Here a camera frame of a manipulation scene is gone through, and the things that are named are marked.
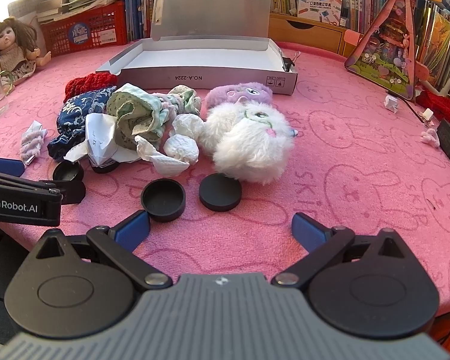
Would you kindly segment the pink triangular toy house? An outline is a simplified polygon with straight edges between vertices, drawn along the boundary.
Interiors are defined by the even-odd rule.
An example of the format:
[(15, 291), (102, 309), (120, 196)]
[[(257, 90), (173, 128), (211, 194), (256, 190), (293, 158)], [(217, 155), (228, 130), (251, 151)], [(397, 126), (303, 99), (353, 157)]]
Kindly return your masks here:
[(415, 55), (410, 0), (387, 0), (345, 61), (345, 69), (411, 100), (416, 82)]

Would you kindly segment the small black cap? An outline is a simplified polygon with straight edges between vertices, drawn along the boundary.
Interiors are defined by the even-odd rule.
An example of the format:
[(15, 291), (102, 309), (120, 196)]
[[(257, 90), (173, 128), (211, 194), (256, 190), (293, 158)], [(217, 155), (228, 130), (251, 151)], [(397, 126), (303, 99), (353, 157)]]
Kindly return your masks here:
[(80, 163), (62, 161), (54, 168), (52, 179), (55, 181), (82, 181), (84, 170)]

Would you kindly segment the black round cap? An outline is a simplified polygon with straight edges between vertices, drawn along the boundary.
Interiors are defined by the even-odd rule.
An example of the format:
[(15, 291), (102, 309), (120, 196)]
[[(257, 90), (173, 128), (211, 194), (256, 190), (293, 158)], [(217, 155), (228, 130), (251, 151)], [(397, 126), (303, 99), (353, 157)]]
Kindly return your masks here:
[(148, 216), (160, 223), (178, 219), (186, 207), (184, 187), (169, 178), (149, 182), (142, 190), (140, 200)]
[(226, 212), (241, 202), (241, 182), (221, 173), (205, 177), (199, 186), (201, 204), (214, 212)]

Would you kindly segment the white striped paper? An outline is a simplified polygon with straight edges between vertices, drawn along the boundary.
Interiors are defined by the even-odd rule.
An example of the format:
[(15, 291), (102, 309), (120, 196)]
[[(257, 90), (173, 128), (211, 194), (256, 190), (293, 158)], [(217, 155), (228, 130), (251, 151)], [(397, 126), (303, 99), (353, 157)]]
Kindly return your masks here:
[(24, 165), (29, 166), (35, 158), (40, 156), (47, 133), (48, 130), (43, 128), (43, 125), (37, 120), (34, 120), (23, 133), (19, 154)]

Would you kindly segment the green checked doll dress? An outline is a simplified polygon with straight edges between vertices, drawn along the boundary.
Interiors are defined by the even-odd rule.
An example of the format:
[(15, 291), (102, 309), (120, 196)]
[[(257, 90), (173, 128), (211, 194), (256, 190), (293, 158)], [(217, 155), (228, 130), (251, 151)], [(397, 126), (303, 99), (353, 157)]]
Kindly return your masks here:
[(186, 85), (177, 85), (167, 94), (149, 94), (127, 83), (111, 94), (106, 112), (116, 118), (114, 139), (119, 146), (134, 150), (139, 136), (158, 148), (167, 123), (180, 114), (201, 113), (201, 98)]

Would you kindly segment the white fluffy plush toy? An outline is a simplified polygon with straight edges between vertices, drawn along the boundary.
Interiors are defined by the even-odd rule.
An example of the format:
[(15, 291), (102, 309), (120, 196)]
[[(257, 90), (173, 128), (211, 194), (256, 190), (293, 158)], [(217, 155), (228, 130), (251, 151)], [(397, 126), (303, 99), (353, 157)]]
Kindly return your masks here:
[(296, 135), (269, 104), (224, 102), (209, 111), (198, 142), (217, 172), (267, 185), (283, 175)]

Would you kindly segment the red knitted item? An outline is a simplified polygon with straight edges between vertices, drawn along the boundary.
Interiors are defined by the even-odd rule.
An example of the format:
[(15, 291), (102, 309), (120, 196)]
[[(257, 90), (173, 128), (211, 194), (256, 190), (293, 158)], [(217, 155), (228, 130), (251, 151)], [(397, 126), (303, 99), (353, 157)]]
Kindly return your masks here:
[(95, 72), (87, 76), (76, 77), (65, 86), (65, 99), (67, 100), (86, 92), (116, 86), (118, 77), (109, 72)]

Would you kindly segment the small white paper cube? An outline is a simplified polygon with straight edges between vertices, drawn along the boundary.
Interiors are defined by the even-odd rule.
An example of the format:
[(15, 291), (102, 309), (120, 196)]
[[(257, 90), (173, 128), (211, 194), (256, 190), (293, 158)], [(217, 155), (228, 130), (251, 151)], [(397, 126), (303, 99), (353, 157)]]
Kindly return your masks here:
[(384, 107), (386, 110), (396, 114), (398, 112), (398, 99), (390, 94), (385, 96)]

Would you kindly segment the white label printer box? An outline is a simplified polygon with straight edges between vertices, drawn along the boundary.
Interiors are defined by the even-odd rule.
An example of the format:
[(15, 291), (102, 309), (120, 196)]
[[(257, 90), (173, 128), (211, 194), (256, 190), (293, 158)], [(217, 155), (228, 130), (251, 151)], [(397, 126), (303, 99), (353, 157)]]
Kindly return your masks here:
[(298, 0), (299, 18), (338, 26), (341, 21), (342, 0)]

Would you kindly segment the purple fluffy plush toy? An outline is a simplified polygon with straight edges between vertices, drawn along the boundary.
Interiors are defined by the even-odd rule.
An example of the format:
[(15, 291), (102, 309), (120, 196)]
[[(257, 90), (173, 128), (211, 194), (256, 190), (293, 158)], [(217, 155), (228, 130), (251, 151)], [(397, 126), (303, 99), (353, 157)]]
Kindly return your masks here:
[(235, 85), (222, 85), (213, 88), (205, 96), (208, 109), (216, 107), (224, 102), (262, 102), (271, 104), (273, 98), (272, 90), (257, 82), (240, 83)]

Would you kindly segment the grey cardboard box with lid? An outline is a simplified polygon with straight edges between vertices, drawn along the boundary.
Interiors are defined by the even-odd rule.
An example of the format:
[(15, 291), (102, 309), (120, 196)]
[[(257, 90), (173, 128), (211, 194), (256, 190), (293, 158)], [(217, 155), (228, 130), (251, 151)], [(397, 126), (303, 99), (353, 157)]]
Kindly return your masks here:
[(151, 36), (100, 66), (144, 90), (246, 82), (290, 95), (297, 72), (268, 37), (271, 0), (154, 0)]

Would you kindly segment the blue floral fabric pouch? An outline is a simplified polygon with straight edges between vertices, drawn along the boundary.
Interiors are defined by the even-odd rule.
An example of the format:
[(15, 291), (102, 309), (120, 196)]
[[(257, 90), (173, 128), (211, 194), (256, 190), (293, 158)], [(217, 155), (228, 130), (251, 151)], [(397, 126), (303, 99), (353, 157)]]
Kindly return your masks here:
[(49, 141), (49, 156), (62, 161), (66, 153), (85, 139), (85, 119), (92, 113), (103, 114), (116, 86), (88, 91), (65, 102), (57, 116), (58, 135)]

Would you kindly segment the white paper piece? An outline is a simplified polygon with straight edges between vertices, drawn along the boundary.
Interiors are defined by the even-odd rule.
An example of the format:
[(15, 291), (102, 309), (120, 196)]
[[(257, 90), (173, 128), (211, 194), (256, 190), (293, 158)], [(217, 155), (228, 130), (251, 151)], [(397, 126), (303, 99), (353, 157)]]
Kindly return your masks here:
[(107, 167), (111, 163), (132, 163), (139, 159), (135, 150), (117, 144), (114, 138), (117, 118), (107, 114), (92, 113), (85, 118), (85, 139), (71, 148), (64, 159), (77, 162), (88, 157), (94, 167)]

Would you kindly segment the red plastic basket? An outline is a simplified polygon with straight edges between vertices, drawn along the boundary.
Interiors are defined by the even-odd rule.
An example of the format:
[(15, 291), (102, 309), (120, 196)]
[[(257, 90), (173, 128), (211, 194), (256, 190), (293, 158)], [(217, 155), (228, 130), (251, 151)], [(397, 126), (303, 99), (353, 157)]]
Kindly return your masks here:
[(95, 7), (40, 27), (46, 49), (52, 56), (128, 43), (123, 1)]

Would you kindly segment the white tissue ball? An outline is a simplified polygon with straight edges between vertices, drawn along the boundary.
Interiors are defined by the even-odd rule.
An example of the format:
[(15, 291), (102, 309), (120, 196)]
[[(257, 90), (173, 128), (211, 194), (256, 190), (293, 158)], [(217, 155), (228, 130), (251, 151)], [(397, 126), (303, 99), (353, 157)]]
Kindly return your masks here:
[(189, 136), (176, 134), (170, 136), (164, 146), (163, 150), (166, 155), (193, 165), (199, 159), (199, 148), (197, 143)]

